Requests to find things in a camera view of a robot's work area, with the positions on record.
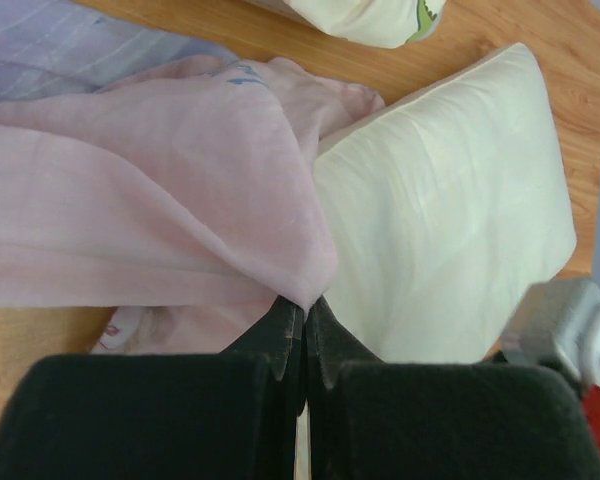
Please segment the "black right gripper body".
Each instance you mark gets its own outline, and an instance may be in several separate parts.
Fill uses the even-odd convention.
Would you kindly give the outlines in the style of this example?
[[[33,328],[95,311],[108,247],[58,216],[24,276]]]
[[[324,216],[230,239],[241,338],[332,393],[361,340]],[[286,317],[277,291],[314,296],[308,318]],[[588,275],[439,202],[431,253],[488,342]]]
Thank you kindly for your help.
[[[580,397],[600,447],[600,287],[592,279],[531,285],[489,359],[560,373]]]

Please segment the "cream white pillow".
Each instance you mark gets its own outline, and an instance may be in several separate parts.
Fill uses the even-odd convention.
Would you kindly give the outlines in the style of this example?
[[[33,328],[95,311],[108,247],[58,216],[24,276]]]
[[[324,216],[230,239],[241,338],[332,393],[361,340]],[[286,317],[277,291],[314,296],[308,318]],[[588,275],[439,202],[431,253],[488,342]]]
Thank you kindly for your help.
[[[315,182],[339,255],[320,300],[388,363],[485,361],[577,243],[545,81],[521,43],[324,139]],[[299,434],[297,473],[314,479],[308,408]]]

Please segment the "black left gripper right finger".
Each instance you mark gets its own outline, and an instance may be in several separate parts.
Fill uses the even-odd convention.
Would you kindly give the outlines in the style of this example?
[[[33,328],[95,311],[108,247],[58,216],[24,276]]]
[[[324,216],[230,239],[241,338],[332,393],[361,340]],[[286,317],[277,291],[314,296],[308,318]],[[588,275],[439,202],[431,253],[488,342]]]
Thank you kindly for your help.
[[[555,365],[388,363],[325,300],[304,347],[314,479],[600,479],[579,394]]]

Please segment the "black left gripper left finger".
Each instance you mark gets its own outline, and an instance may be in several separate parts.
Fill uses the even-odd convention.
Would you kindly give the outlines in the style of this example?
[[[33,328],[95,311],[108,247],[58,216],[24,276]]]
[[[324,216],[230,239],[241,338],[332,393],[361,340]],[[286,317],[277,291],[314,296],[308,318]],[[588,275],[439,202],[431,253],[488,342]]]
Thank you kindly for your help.
[[[0,479],[290,479],[303,312],[216,354],[55,355],[0,418]]]

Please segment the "pink blue printed pillowcase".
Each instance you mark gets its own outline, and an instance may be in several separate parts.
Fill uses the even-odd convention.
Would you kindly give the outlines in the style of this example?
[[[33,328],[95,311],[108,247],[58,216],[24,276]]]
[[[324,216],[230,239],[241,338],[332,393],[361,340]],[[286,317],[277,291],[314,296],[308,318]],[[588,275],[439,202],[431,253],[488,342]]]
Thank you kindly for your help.
[[[362,86],[105,16],[0,1],[0,308],[112,307],[102,350],[217,351],[337,253],[320,141]]]

